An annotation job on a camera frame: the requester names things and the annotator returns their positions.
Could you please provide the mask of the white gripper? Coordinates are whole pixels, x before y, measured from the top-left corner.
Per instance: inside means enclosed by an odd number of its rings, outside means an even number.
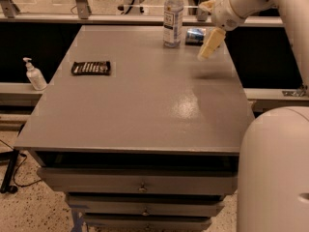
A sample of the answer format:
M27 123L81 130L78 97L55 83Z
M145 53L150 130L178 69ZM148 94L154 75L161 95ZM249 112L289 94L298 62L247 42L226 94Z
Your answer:
M199 8L211 14L211 22L216 26L204 37L198 53L198 59L205 60L224 42L226 31L233 31L245 19L234 11L230 0L204 1L199 4Z

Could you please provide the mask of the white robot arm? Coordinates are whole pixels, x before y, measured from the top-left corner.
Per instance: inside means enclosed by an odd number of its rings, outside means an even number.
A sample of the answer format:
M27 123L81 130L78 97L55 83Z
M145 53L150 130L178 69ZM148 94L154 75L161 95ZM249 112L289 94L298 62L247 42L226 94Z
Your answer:
M215 28L198 57L208 58L228 31L252 14L278 9L302 78L309 83L309 0L210 0ZM309 107L273 108L247 129L239 152L237 232L309 232Z

